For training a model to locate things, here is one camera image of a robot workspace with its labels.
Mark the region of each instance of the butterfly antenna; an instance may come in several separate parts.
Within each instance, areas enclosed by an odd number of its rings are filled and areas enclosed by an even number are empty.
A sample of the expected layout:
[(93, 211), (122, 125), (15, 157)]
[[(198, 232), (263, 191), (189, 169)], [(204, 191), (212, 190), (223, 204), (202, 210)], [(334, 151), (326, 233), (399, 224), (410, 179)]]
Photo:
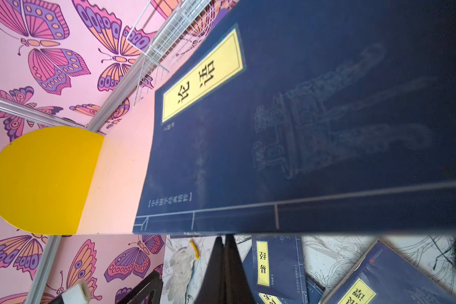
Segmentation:
[(6, 33), (7, 35), (9, 35), (9, 36), (12, 37), (12, 38), (15, 38), (15, 39), (17, 39), (17, 40), (20, 40), (19, 38), (15, 37), (15, 36), (12, 36), (12, 35), (10, 35), (9, 33), (5, 32), (5, 31), (4, 31), (3, 29), (1, 29), (1, 28), (0, 28), (0, 31), (2, 31), (3, 33)]
[(23, 46), (24, 46), (24, 45), (22, 44), (22, 45), (19, 46), (19, 48), (18, 48), (18, 53), (17, 53), (17, 54), (18, 54), (19, 56), (22, 56), (22, 55), (20, 54), (20, 49), (21, 49)]
[(52, 288), (51, 286), (49, 286), (47, 283), (46, 283), (46, 286), (49, 287), (50, 289), (54, 290), (54, 291), (57, 290), (57, 289), (54, 289), (54, 288)]

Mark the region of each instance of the pink butterfly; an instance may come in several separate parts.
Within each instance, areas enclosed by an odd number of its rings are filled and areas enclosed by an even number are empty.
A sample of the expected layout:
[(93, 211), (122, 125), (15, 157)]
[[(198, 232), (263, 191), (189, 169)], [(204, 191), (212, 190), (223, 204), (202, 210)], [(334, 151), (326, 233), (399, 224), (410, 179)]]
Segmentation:
[[(102, 296), (95, 296), (95, 290), (98, 287), (96, 285), (97, 278), (93, 277), (93, 272), (95, 272), (96, 264), (96, 250), (95, 243), (92, 243), (90, 239), (86, 240), (84, 244), (78, 251), (78, 254), (74, 257), (73, 263), (69, 268), (69, 273), (67, 274), (66, 289), (73, 286), (76, 282), (83, 279), (86, 284), (88, 284), (89, 290), (93, 295), (93, 298), (96, 300), (101, 300)], [(64, 291), (63, 282), (61, 281), (61, 287), (58, 289), (53, 289), (56, 291), (56, 294), (60, 294)]]
[[(13, 294), (0, 299), (0, 304), (24, 304), (27, 299), (28, 292)], [(54, 296), (44, 293), (39, 304), (47, 304), (54, 299)]]
[[(100, 109), (100, 106), (93, 105), (93, 104), (87, 104), (87, 105), (76, 105), (76, 106), (70, 106), (70, 110), (73, 110), (75, 112), (85, 114), (88, 116), (95, 116), (98, 110)], [(110, 129), (113, 127), (113, 125), (116, 125), (122, 120), (120, 117), (125, 115), (128, 110), (130, 109), (130, 102), (128, 98), (125, 98), (125, 100), (120, 104), (116, 110), (110, 115), (110, 117), (106, 120), (106, 128)]]
[[(42, 0), (0, 0), (0, 22), (24, 37), (30, 35), (39, 39), (63, 40), (69, 36), (69, 28), (59, 5)], [(26, 47), (60, 45), (49, 40), (21, 38), (20, 42)], [(37, 83), (47, 93), (56, 95), (61, 95), (63, 88), (71, 87), (69, 76), (91, 74), (83, 58), (67, 49), (34, 48), (29, 53), (28, 62)]]
[(29, 272), (34, 279), (39, 260), (42, 256), (42, 245), (47, 237), (42, 234), (19, 235), (0, 240), (0, 268), (6, 268), (13, 262), (13, 267), (22, 272)]
[(115, 14), (109, 13), (106, 9), (100, 9), (97, 5), (91, 5), (87, 0), (72, 1), (89, 31), (113, 54), (110, 55), (98, 49), (101, 53), (109, 55), (109, 60), (113, 60), (115, 63), (101, 73), (97, 85), (100, 91), (113, 90), (131, 65), (135, 63), (136, 57), (141, 54), (128, 41), (131, 41), (137, 48), (144, 49), (156, 33), (145, 33), (143, 30), (134, 29), (127, 38), (131, 28), (126, 26), (122, 29), (122, 21)]
[(157, 254), (163, 246), (164, 241), (160, 235), (142, 235), (142, 240), (137, 242), (136, 247), (128, 248), (111, 262), (104, 273), (106, 281), (115, 278), (124, 280), (132, 272), (143, 278), (150, 268), (149, 251)]
[[(13, 100), (15, 102), (18, 102), (20, 104), (26, 105), (33, 107), (39, 111), (49, 113), (52, 115), (55, 115), (59, 111), (61, 111), (63, 108), (60, 106), (42, 106), (42, 107), (36, 107), (37, 103), (28, 103), (26, 104), (27, 101), (30, 100), (32, 95), (34, 94), (34, 89), (32, 87), (25, 87), (25, 88), (16, 88), (13, 89), (12, 91), (9, 91), (10, 94), (6, 93), (5, 91), (0, 90), (0, 97), (6, 98)], [(10, 113), (2, 112), (0, 111), (0, 118), (7, 118), (3, 121), (3, 124), (5, 125), (5, 130), (7, 131), (7, 135), (10, 138), (10, 141), (13, 141), (14, 139), (17, 139), (18, 137), (22, 136), (22, 133), (24, 131), (24, 122), (26, 121), (22, 117), (18, 117), (15, 115), (12, 115)], [(27, 124), (30, 127), (34, 126), (34, 122), (28, 121)], [(40, 129), (45, 128), (45, 125), (37, 124)]]

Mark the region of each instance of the book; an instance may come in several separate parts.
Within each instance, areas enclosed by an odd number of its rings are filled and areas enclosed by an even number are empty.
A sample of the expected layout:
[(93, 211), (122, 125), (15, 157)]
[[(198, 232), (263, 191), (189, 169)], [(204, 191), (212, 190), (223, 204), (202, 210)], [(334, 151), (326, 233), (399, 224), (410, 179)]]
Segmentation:
[(307, 304), (304, 257), (300, 238), (252, 236), (253, 289)]
[(321, 304), (456, 304), (446, 290), (377, 240)]
[[(301, 301), (292, 301), (282, 297), (276, 297), (274, 295), (260, 292), (255, 287), (254, 274), (256, 273), (253, 265), (253, 254), (254, 250), (251, 249), (243, 261), (243, 270), (245, 270), (246, 277), (249, 281), (250, 290), (257, 304), (301, 304)], [(310, 304), (317, 304), (321, 299), (324, 291), (320, 288), (309, 275), (305, 275), (306, 287), (307, 287), (307, 301)]]
[(240, 1), (153, 125), (134, 233), (456, 231), (456, 1)]

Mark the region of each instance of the pink wallpaper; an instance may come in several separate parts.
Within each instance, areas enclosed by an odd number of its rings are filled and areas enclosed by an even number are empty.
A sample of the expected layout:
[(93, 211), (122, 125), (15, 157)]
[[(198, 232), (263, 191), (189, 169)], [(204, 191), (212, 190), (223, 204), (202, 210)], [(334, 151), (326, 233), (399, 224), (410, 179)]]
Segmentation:
[[(0, 0), (0, 95), (87, 124), (140, 54), (127, 40), (144, 47), (165, 21), (162, 9), (151, 5), (141, 29), (127, 38), (144, 5), (142, 0)], [(128, 111), (126, 103), (109, 125)], [(11, 140), (27, 128), (24, 122), (6, 122)]]

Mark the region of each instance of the butterfly pattern wallpaper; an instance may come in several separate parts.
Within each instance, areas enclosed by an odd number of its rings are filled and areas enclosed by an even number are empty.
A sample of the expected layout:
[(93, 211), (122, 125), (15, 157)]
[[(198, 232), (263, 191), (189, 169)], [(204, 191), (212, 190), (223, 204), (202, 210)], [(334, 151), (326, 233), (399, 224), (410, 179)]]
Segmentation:
[[(173, 56), (192, 54), (233, 3), (211, 1), (207, 22), (184, 37), (190, 49)], [(86, 125), (137, 60), (140, 52), (130, 42), (147, 47), (178, 1), (153, 0), (128, 35), (144, 5), (115, 0), (0, 0), (0, 97)], [(146, 75), (142, 85), (154, 88), (155, 77)], [(135, 93), (119, 105), (103, 132), (128, 119), (135, 110), (134, 99)], [(0, 151), (43, 127), (0, 111)], [(38, 186), (27, 174), (21, 179)], [(0, 217), (0, 304), (24, 303), (46, 242), (47, 236), (17, 230)], [(86, 280), (93, 292), (91, 303), (115, 303), (152, 271), (162, 274), (164, 250), (164, 235), (63, 237), (41, 303), (79, 279)]]
[[(167, 18), (150, 5), (129, 34), (143, 6), (114, 0), (0, 0), (0, 96), (42, 111), (78, 104), (99, 108), (137, 60), (137, 48), (146, 48)], [(146, 82), (151, 88), (152, 81)], [(18, 101), (9, 93), (12, 88), (30, 89), (26, 98), (31, 100)], [(59, 117), (80, 125), (92, 118), (78, 111), (62, 111)], [(112, 119), (103, 132), (118, 122)]]

